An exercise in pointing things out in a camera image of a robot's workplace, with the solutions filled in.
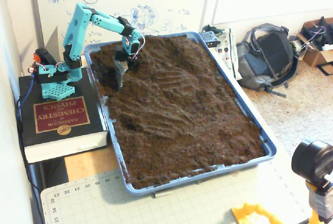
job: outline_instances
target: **robotic arm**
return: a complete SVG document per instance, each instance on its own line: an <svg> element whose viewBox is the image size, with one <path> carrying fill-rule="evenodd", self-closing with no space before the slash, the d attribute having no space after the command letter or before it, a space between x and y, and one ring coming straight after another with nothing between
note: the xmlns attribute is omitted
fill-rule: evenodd
<svg viewBox="0 0 333 224"><path fill-rule="evenodd" d="M73 18L68 26L63 46L64 62L55 64L49 59L45 66L34 67L40 78L43 98L61 100L75 92L69 82L76 82L82 78L81 50L84 43L85 32L89 22L106 30L122 35L122 46L116 49L113 57L116 65L118 89L122 87L122 77L128 66L127 62L135 59L140 48L141 34L124 18L107 15L97 9L89 8L85 4L77 3ZM39 61L49 56L46 50L36 51Z"/></svg>

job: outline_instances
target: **book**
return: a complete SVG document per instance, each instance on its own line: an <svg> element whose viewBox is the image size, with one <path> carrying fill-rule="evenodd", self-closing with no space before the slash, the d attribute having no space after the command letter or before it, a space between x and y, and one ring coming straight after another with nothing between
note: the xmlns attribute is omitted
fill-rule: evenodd
<svg viewBox="0 0 333 224"><path fill-rule="evenodd" d="M30 76L19 77L21 95L27 93L30 84ZM81 80L68 85L75 87L75 93L57 101L43 99L41 85L34 81L21 107L23 145L28 163L107 145L107 124L86 68L82 68Z"/></svg>

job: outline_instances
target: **plastic tray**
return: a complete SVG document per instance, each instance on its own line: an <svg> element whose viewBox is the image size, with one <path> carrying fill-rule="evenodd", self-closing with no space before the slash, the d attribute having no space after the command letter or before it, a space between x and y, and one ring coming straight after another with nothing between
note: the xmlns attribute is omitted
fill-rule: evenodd
<svg viewBox="0 0 333 224"><path fill-rule="evenodd" d="M208 50L208 47L206 46L206 44L204 43L204 41L202 40L202 38L200 37L199 34L194 33L194 32L186 32L186 33L178 33L178 34L170 34L170 35L162 35L161 37L171 37L171 36L180 36L180 35L187 35L188 38L190 38L192 41L200 43L201 45L203 45L205 47L205 49L207 50L207 52L210 54L211 58L215 60L215 58L213 57L213 55L210 53L210 51ZM84 49L84 55L88 64L88 67L90 68L90 65L92 64L91 58L90 58L90 53L92 52L97 52L100 50L101 46L104 45L109 45L115 42L108 42L108 43L99 43L99 44L92 44L92 45L88 45L85 47ZM170 181L167 184L161 185L161 186L157 186L157 187L147 187L147 188L142 188L142 189L134 189L132 184L130 183L126 183L125 182L125 177L124 177L124 173L127 174L127 169L126 169L126 164L120 149L120 146L118 144L117 138L115 136L114 133L114 128L113 128L113 124L112 122L114 120L112 120L109 117L109 113L106 107L103 107L103 114L104 114L104 118L106 119L107 123L108 123L108 127L110 130L110 136L111 136L111 141L114 147L114 151L116 153L116 156L118 158L118 163L119 163L119 167L121 168L121 173L122 173L122 179L125 183L126 189L133 195L144 195L144 194L148 194L148 193L153 193L156 191L160 191L166 188L170 188L170 187L174 187L174 186L178 186L184 183L189 183L192 181L197 181L197 180L201 180L203 178L208 178L208 177L212 177L212 176L216 176L219 174L223 174L226 172L231 172L237 169L241 169L241 168L245 168L245 167L249 167L249 166L253 166L268 160L271 160L275 154L276 154L276 147L273 144L273 142L271 141L270 137L267 135L267 133L265 132L265 130L262 128L262 126L260 125L260 123L258 122L258 120L254 117L254 115L252 114L252 112L249 110L249 107L245 104L244 100L242 99L242 97L239 95L237 89L232 85L232 83L230 82L231 79L234 79L231 76L227 76L222 68L219 66L218 62L216 62L216 65L220 68L220 71L222 72L224 78L229 82L230 86L234 89L234 92L237 95L237 98L235 98L238 106L241 108L243 114L245 115L249 115L250 117L252 117L252 119L254 120L254 122L262 129L261 132L261 136L259 136L258 138L262 141L262 146L266 152L266 156L263 157L259 157L253 160L248 161L247 163L244 164L235 164L235 165L230 165L230 166L224 166L224 165L213 165L212 167L216 168L214 171L211 172L207 172L207 173L203 173L200 175L196 175L193 177L183 177L183 178L179 178L179 179L175 179ZM88 69L89 71L89 75L91 77L91 82L94 84L95 89L97 90L97 85L95 83L95 81L97 80L97 78L94 78L93 73L91 72L91 69Z"/></svg>

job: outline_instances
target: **dark brown soil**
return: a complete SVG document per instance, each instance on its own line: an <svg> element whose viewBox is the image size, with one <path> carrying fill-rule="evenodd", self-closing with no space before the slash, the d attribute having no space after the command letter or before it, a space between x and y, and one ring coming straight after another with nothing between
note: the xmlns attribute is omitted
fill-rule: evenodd
<svg viewBox="0 0 333 224"><path fill-rule="evenodd" d="M235 93L200 44L184 36L146 37L117 93L114 47L91 54L92 69L99 92L108 96L134 188L265 155L259 128L241 113Z"/></svg>

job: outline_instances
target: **wall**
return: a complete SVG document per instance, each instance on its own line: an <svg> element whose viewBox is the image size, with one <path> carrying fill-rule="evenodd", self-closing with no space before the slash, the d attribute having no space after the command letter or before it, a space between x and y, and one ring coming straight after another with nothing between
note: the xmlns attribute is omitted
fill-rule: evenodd
<svg viewBox="0 0 333 224"><path fill-rule="evenodd" d="M32 63L32 55L37 47L43 46L41 26L38 16L36 0L7 0L9 15L12 19L13 34L16 38L17 48L22 60L22 71L27 75L27 68ZM216 0L206 0L207 6L200 25L211 23ZM297 33L303 22L320 18L321 16L333 17L333 9L312 11L306 13L267 17L254 20L236 21L216 25L219 28L232 27L236 31L237 41L241 41L245 33L252 27L261 23L272 23L289 28L290 35Z"/></svg>
<svg viewBox="0 0 333 224"><path fill-rule="evenodd" d="M27 75L27 69L32 63L32 57L40 41L37 32L40 31L38 16L33 10L35 0L7 0L8 12L12 22L12 33L15 36L21 71Z"/></svg>
<svg viewBox="0 0 333 224"><path fill-rule="evenodd" d="M287 27L289 29L289 35L294 35L295 33L299 32L304 22L319 19L321 16L324 16L325 18L333 17L333 8L312 12L303 12L299 14L274 16L244 21L234 21L229 23L217 24L216 27L220 29L234 29L236 41L240 42L242 41L247 31L263 23L271 23L279 27L283 25L284 27Z"/></svg>
<svg viewBox="0 0 333 224"><path fill-rule="evenodd" d="M21 73L6 0L0 0L0 217L1 223L32 223L31 189L18 144L13 93Z"/></svg>

